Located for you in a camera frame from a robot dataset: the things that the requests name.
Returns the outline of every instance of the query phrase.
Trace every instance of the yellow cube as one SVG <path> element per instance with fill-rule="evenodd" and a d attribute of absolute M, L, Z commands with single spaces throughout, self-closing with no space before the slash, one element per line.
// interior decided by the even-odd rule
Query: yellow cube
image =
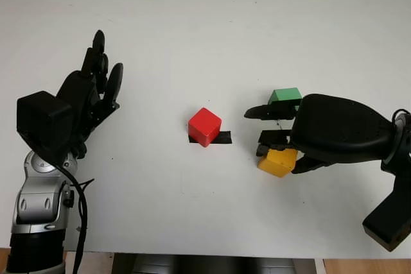
<path fill-rule="evenodd" d="M 295 149 L 285 149 L 283 151 L 270 149 L 267 155 L 259 161 L 258 168 L 282 178 L 294 169 L 297 153 L 298 151 Z"/>

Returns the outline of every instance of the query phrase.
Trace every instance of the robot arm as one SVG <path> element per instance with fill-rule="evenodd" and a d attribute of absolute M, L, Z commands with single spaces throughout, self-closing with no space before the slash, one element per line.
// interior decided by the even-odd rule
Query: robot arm
<path fill-rule="evenodd" d="M 87 231 L 87 203 L 75 179 L 77 159 L 84 158 L 91 132 L 119 108 L 116 98 L 123 65 L 107 80 L 105 38 L 97 31 L 81 71 L 72 72 L 58 94 L 40 91 L 17 101 L 17 131 L 32 149 L 24 160 L 26 180 L 13 215 L 10 254 L 5 273 L 65 273 L 63 241 L 74 191 L 82 219 L 74 273 L 81 263 Z"/>
<path fill-rule="evenodd" d="M 305 173 L 336 163 L 381 161 L 396 179 L 392 193 L 363 221 L 365 232 L 388 251 L 411 233 L 411 115 L 392 121 L 349 99 L 310 94 L 249 109 L 246 118 L 293 119 L 291 130 L 262 131 L 257 156 L 270 150 L 304 153 L 292 171 Z"/>

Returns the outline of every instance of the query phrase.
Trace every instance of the green cube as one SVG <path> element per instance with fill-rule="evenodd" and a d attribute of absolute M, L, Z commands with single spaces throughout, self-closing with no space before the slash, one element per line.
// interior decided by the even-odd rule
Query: green cube
<path fill-rule="evenodd" d="M 287 101 L 289 99 L 301 99 L 301 94 L 297 88 L 277 89 L 272 92 L 268 104 L 275 101 Z"/>

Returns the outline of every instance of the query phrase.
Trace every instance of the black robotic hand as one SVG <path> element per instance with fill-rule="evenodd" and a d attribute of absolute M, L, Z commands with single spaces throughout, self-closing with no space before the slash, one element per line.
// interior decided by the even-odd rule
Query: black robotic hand
<path fill-rule="evenodd" d="M 82 69 L 73 71 L 56 96 L 40 91 L 17 101 L 17 131 L 50 164 L 60 166 L 71 152 L 84 158 L 91 132 L 119 108 L 123 64 L 109 71 L 101 30 L 87 49 Z"/>
<path fill-rule="evenodd" d="M 251 108 L 245 117 L 295 118 L 291 130 L 262 131 L 257 148 L 257 156 L 269 149 L 303 152 L 295 174 L 336 163 L 381 160 L 381 169 L 396 176 L 394 189 L 363 221 L 365 232 L 388 251 L 411 233 L 411 115 L 406 110 L 398 110 L 389 121 L 361 103 L 310 94 Z"/>

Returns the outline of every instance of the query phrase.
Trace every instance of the white table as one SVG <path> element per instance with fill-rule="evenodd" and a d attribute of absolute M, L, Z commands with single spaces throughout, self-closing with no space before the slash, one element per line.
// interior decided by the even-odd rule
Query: white table
<path fill-rule="evenodd" d="M 0 246 L 8 246 L 28 147 L 16 99 L 56 94 L 97 29 L 123 62 L 121 108 L 87 141 L 88 251 L 259 257 L 403 258 L 362 220 L 391 192 L 379 162 L 279 179 L 256 167 L 244 119 L 273 89 L 364 102 L 390 117 L 410 107 L 411 0 L 0 0 Z M 189 144 L 207 107 L 232 145 Z M 78 233 L 73 212 L 66 248 Z"/>

